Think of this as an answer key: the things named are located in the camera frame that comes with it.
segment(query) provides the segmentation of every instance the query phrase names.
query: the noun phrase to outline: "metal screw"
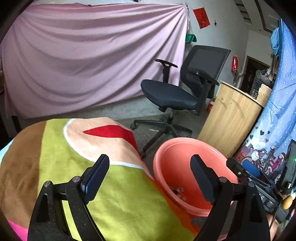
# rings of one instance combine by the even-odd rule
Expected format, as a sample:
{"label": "metal screw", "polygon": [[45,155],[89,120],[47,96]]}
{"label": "metal screw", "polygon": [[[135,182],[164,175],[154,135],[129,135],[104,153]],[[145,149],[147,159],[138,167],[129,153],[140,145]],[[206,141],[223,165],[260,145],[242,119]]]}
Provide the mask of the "metal screw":
{"label": "metal screw", "polygon": [[226,183],[227,182],[227,178],[225,178],[225,177],[220,177],[219,180],[222,183]]}
{"label": "metal screw", "polygon": [[76,182],[79,182],[80,181],[80,177],[79,176],[73,177],[72,178],[72,181],[75,182],[75,183]]}
{"label": "metal screw", "polygon": [[249,185],[249,187],[252,187],[252,188],[255,186],[255,184],[253,182],[248,182],[248,185]]}
{"label": "metal screw", "polygon": [[44,183],[44,186],[45,186],[45,187],[48,187],[48,186],[50,185],[50,183],[51,183],[51,181],[46,181],[46,182]]}

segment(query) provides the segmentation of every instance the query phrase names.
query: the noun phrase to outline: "red poster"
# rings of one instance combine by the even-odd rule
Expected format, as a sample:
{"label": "red poster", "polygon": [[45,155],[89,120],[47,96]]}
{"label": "red poster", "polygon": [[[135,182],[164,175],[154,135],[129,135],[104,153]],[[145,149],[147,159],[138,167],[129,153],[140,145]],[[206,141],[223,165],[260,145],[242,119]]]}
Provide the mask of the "red poster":
{"label": "red poster", "polygon": [[204,28],[210,25],[210,21],[209,21],[209,18],[207,17],[207,13],[204,7],[194,9],[193,12],[198,21],[198,25],[200,26],[200,28]]}

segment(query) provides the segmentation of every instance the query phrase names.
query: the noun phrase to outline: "hand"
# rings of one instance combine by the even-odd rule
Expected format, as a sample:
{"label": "hand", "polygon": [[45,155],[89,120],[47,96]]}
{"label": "hand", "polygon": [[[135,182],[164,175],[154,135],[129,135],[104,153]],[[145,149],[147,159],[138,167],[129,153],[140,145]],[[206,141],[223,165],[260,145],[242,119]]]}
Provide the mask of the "hand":
{"label": "hand", "polygon": [[[273,215],[267,214],[268,226],[271,224],[272,218],[273,218]],[[275,220],[271,226],[271,229],[270,229],[270,240],[274,239],[274,236],[276,235],[277,228],[278,228],[278,223]]]}

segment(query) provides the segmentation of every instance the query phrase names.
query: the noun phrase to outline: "pink cloth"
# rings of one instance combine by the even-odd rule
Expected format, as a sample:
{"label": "pink cloth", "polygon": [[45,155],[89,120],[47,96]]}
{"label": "pink cloth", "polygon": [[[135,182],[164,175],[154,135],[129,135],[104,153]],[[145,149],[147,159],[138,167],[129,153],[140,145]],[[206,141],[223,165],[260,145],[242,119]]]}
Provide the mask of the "pink cloth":
{"label": "pink cloth", "polygon": [[15,233],[19,236],[19,238],[22,240],[22,241],[27,241],[27,238],[28,238],[28,230],[26,228],[23,228],[22,226],[12,222],[12,221],[9,221],[9,224],[10,226],[12,227],[12,229],[15,231]]}
{"label": "pink cloth", "polygon": [[13,23],[2,44],[6,106],[34,118],[142,95],[143,79],[178,85],[188,13],[178,4],[42,4]]}

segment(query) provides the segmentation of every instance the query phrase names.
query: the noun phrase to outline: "cartoon printed fabric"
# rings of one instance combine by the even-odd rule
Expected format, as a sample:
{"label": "cartoon printed fabric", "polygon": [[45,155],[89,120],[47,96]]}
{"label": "cartoon printed fabric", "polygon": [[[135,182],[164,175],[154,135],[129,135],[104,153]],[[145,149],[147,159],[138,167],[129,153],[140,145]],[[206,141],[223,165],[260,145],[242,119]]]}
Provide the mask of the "cartoon printed fabric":
{"label": "cartoon printed fabric", "polygon": [[282,51],[272,93],[251,134],[234,156],[254,175],[261,170],[275,181],[282,173],[289,143],[296,139],[296,42],[283,21],[280,27]]}

